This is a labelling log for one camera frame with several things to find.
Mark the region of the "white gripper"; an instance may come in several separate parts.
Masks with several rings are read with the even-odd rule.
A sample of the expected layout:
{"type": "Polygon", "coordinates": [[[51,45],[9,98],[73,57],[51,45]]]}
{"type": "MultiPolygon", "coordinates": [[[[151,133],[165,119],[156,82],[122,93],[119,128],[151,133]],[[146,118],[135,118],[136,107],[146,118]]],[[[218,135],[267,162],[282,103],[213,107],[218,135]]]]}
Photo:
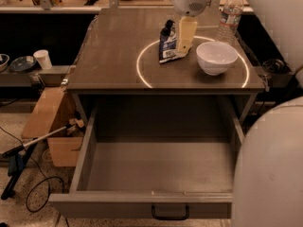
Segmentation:
{"type": "Polygon", "coordinates": [[[197,19],[210,0],[172,0],[174,10],[181,16],[178,26],[177,51],[187,53],[192,46],[196,29],[197,19]]]}

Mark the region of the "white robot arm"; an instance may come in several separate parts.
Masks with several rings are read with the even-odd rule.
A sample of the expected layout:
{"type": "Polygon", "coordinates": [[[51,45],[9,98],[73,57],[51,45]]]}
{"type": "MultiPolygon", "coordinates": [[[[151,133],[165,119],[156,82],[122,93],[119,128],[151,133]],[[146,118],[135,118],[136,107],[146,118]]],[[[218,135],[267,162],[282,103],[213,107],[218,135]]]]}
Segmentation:
{"type": "MultiPolygon", "coordinates": [[[[298,81],[303,66],[303,0],[247,0],[298,81]]],[[[231,227],[303,227],[303,97],[251,127],[238,154],[231,227]]]]}

